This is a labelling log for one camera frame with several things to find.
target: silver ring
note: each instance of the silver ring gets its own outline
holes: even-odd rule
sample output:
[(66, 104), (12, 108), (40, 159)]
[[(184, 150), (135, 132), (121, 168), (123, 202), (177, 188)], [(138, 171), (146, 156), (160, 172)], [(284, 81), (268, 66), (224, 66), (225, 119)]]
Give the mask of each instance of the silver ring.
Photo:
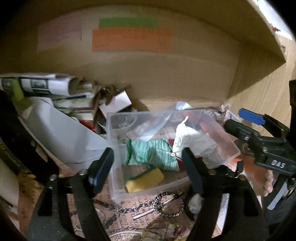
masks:
[[(160, 210), (159, 210), (159, 207), (161, 207), (161, 199), (164, 197), (164, 196), (174, 196), (176, 199), (179, 200), (180, 202), (180, 210), (177, 212), (177, 213), (171, 213), (171, 214), (167, 214), (167, 213), (162, 213)], [(183, 200), (179, 197), (179, 195), (177, 193), (174, 193), (174, 192), (170, 192), (170, 191), (166, 191), (166, 192), (162, 192), (161, 194), (157, 195), (153, 202), (152, 202), (152, 207), (153, 207), (153, 210), (160, 216), (163, 216), (163, 217), (167, 217), (167, 218), (173, 218), (173, 217), (178, 217), (183, 211), (184, 211), (184, 202)]]

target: orange sticky note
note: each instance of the orange sticky note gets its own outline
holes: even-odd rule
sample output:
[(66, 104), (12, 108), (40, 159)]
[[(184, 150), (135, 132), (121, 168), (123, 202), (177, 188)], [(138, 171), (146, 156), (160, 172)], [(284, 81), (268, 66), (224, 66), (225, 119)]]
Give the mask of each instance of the orange sticky note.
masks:
[(93, 30), (92, 51), (170, 52), (172, 33), (164, 29), (112, 27)]

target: blue tip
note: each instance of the blue tip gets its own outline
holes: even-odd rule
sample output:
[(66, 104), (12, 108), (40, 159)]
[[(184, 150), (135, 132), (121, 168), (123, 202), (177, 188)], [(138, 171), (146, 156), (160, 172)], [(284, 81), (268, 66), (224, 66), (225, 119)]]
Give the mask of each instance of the blue tip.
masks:
[(252, 111), (246, 110), (244, 108), (239, 110), (239, 117), (259, 126), (265, 124), (265, 120), (261, 115), (254, 113)]

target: plastic container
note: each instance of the plastic container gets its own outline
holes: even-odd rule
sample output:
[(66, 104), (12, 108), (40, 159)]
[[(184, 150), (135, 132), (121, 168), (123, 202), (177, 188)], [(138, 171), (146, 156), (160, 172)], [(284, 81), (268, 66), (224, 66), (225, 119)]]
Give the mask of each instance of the plastic container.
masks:
[(190, 180), (185, 170), (161, 170), (165, 178), (156, 187), (128, 193), (125, 183), (129, 178), (145, 171), (147, 167), (145, 165), (123, 165), (127, 153), (125, 145), (127, 139), (144, 142), (160, 138), (175, 139), (178, 124), (187, 116), (186, 126), (207, 133), (216, 142), (216, 149), (203, 157), (209, 169), (225, 164), (240, 154), (239, 149), (223, 127), (203, 110), (108, 113), (107, 133), (114, 150), (114, 164), (109, 173), (110, 194), (113, 201), (122, 203), (133, 197), (159, 194), (162, 191), (189, 184)]

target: yellow sponge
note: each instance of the yellow sponge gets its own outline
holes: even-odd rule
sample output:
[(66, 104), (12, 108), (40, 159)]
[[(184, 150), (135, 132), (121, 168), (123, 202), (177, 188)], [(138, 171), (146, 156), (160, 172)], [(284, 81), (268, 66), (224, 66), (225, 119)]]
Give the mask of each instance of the yellow sponge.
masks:
[(144, 172), (137, 177), (134, 177), (126, 183), (128, 192), (140, 192), (154, 187), (162, 182), (164, 176), (158, 167), (155, 169)]

